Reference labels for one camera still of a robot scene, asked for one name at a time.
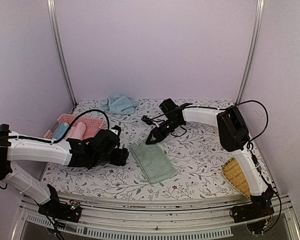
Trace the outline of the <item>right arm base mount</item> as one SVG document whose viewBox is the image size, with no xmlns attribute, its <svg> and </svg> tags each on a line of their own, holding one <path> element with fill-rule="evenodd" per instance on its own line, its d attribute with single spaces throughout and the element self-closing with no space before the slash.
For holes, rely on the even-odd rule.
<svg viewBox="0 0 300 240">
<path fill-rule="evenodd" d="M 252 202 L 233 206 L 229 211 L 229 215 L 235 223 L 241 223 L 262 217 L 270 217 L 274 212 L 271 202 Z"/>
</svg>

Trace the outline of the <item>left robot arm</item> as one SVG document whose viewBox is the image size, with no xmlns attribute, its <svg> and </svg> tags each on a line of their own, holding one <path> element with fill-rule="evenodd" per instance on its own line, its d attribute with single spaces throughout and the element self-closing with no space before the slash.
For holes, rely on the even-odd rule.
<svg viewBox="0 0 300 240">
<path fill-rule="evenodd" d="M 120 131 L 101 129 L 87 139 L 44 139 L 20 135 L 0 125 L 0 182 L 34 199 L 53 216 L 64 213 L 56 190 L 22 169 L 17 161 L 55 163 L 70 168 L 91 168 L 102 161 L 125 166 L 129 152 L 120 147 Z"/>
</svg>

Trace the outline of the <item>green towel with panda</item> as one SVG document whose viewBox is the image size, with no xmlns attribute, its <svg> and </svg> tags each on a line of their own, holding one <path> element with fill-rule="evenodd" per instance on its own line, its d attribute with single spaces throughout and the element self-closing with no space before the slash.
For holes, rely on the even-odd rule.
<svg viewBox="0 0 300 240">
<path fill-rule="evenodd" d="M 128 149 L 150 184 L 158 184 L 178 174 L 159 145 L 147 145 L 145 141 L 140 141 L 131 144 Z"/>
</svg>

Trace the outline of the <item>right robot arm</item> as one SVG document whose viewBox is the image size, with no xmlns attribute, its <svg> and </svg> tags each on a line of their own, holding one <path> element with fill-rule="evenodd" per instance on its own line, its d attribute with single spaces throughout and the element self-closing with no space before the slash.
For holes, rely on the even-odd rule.
<svg viewBox="0 0 300 240">
<path fill-rule="evenodd" d="M 160 143 L 186 123 L 215 127 L 221 147 L 233 156 L 222 167 L 223 176 L 252 201 L 248 208 L 252 218 L 259 218 L 268 210 L 275 192 L 262 174 L 261 164 L 254 153 L 254 140 L 237 105 L 227 108 L 195 106 L 191 103 L 176 105 L 168 98 L 159 108 L 166 120 L 159 121 L 157 117 L 149 118 L 146 115 L 141 118 L 147 125 L 154 126 L 145 141 L 147 145 Z"/>
</svg>

